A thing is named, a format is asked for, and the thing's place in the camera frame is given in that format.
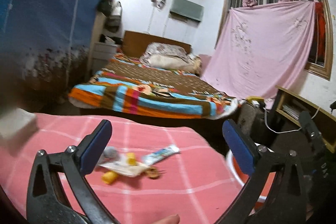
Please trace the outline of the person's fingertip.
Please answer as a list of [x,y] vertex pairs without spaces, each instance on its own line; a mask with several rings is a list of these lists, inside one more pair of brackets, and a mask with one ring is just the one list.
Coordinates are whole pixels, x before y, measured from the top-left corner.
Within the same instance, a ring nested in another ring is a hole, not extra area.
[[153,224],[179,224],[179,222],[180,222],[180,216],[178,214],[175,214],[160,219],[159,221],[156,221]]

